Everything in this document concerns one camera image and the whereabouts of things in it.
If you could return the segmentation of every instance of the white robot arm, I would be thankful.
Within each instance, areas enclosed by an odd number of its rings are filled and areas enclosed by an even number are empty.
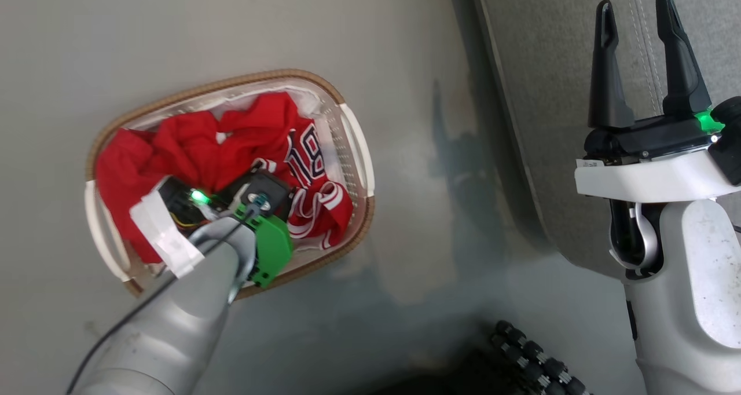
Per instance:
[[[669,94],[635,120],[614,56],[613,7],[597,8],[587,155],[577,191],[608,199],[606,250],[623,283],[650,395],[741,394],[741,247],[715,198],[741,191],[741,97],[711,105],[674,0],[656,0]]]
[[[109,348],[82,385],[74,392],[81,369],[67,393],[193,392],[214,353],[230,304],[256,261],[252,229],[235,218],[221,218],[206,227],[194,233],[190,241],[207,258],[180,279],[169,270],[162,273],[120,322],[122,326],[109,332]]]

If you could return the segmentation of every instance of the plastic basket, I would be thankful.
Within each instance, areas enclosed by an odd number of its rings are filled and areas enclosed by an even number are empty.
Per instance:
[[[201,110],[212,110],[219,115],[219,110],[245,108],[254,97],[265,92],[288,92],[298,105],[299,113],[315,120],[328,176],[344,184],[354,207],[340,245],[327,250],[296,250],[289,265],[270,287],[285,284],[341,258],[365,237],[374,209],[373,164],[360,124],[330,83],[300,70],[261,72],[210,83],[170,95],[117,118],[101,131],[87,157],[85,212],[90,233],[106,266],[134,295],[151,283],[158,266],[144,265],[114,226],[96,187],[98,154],[121,127],[154,130],[160,121],[172,115]],[[249,284],[240,291],[238,298],[261,291]]]

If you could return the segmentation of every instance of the red clothing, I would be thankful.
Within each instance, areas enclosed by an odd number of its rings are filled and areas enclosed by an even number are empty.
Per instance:
[[[227,136],[221,144],[217,133]],[[210,112],[194,112],[162,121],[156,133],[119,129],[98,157],[98,191],[121,237],[144,263],[158,263],[129,209],[165,175],[213,193],[256,160],[297,188],[288,218],[292,237],[322,236],[323,248],[342,241],[352,202],[344,187],[326,176],[313,120],[299,116],[285,92],[262,94],[249,110],[225,112],[221,120]],[[302,209],[297,211],[299,200]]]

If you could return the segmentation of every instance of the gray floor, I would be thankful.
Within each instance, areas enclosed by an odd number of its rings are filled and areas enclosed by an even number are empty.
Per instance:
[[[131,303],[82,210],[96,132],[199,83],[297,67],[360,119],[373,227],[344,260],[236,303],[196,393],[363,392],[444,368],[500,318],[595,392],[642,393],[622,287],[533,227],[471,12],[463,0],[0,0],[3,392],[61,392]]]

